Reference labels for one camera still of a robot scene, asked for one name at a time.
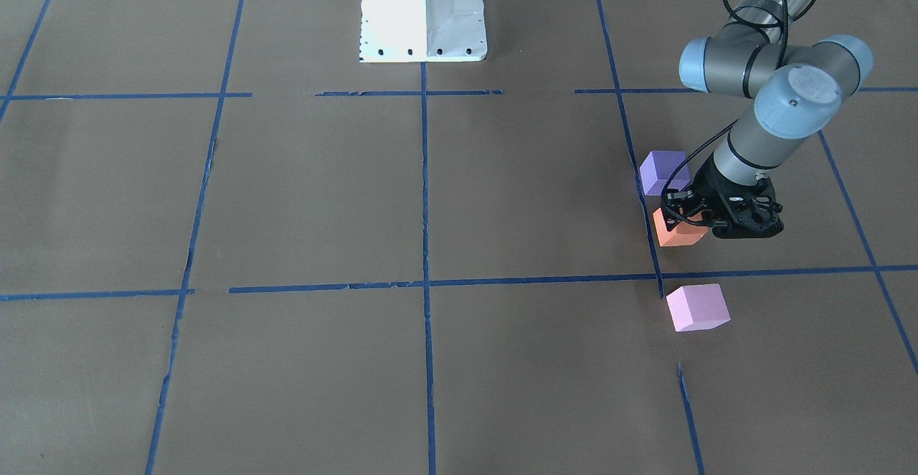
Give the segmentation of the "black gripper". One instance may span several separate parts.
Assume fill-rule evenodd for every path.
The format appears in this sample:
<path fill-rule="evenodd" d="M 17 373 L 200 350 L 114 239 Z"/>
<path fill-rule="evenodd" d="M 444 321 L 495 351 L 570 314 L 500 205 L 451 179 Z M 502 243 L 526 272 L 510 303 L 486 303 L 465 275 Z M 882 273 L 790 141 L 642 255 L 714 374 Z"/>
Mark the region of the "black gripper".
<path fill-rule="evenodd" d="M 691 219 L 699 215 L 716 238 L 771 238 L 784 230 L 782 206 L 769 177 L 754 179 L 751 185 L 734 183 L 709 156 L 695 175 L 691 191 Z"/>

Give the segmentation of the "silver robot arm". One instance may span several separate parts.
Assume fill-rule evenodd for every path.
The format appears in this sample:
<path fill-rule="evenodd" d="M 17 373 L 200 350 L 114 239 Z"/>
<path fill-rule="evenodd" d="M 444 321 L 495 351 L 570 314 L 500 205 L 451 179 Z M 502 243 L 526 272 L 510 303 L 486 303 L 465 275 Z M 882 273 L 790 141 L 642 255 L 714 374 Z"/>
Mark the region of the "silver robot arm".
<path fill-rule="evenodd" d="M 874 67 L 869 46 L 848 34 L 809 47 L 789 43 L 791 26 L 815 1 L 721 0 L 725 25 L 685 46 L 683 85 L 753 105 L 706 141 L 714 151 L 689 185 L 663 187 L 660 214 L 669 232 L 704 227 L 721 239 L 749 239 L 783 231 L 772 174 L 824 129 Z"/>

